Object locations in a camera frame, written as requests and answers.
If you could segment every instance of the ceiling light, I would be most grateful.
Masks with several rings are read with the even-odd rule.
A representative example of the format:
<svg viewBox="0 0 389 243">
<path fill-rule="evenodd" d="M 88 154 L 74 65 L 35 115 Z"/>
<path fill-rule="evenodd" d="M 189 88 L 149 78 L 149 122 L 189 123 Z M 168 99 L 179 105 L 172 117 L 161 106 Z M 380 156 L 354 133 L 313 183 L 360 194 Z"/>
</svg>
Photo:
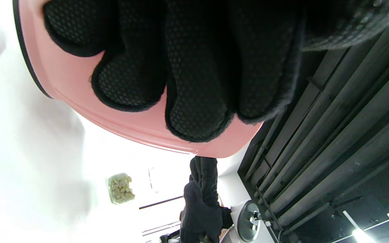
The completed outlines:
<svg viewBox="0 0 389 243">
<path fill-rule="evenodd" d="M 366 234 L 362 229 L 356 229 L 352 231 L 352 235 L 358 243 L 376 243 L 369 235 Z"/>
</svg>

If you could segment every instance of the glass jar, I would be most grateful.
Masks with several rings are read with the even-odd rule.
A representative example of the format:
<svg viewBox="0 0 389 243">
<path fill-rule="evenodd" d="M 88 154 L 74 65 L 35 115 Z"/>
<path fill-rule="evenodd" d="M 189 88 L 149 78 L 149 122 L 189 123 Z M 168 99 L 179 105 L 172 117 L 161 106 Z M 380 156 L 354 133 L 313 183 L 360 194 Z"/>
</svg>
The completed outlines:
<svg viewBox="0 0 389 243">
<path fill-rule="evenodd" d="M 126 173 L 113 175 L 108 180 L 109 197 L 116 205 L 126 203 L 135 198 L 133 190 L 130 188 L 131 177 Z"/>
</svg>

